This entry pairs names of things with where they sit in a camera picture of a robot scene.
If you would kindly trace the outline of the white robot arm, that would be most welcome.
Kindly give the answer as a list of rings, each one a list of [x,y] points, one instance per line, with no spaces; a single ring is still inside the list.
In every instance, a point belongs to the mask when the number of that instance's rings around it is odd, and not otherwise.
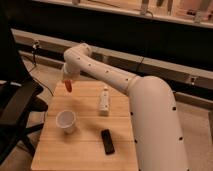
[[[170,86],[156,76],[138,76],[91,58],[82,43],[64,52],[63,79],[84,71],[129,98],[140,171],[189,171],[184,136]]]

